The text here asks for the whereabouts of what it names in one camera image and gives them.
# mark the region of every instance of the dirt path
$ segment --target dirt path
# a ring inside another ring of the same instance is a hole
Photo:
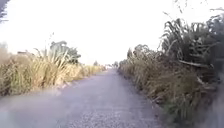
[[[74,86],[0,100],[1,128],[162,128],[152,105],[109,70]]]

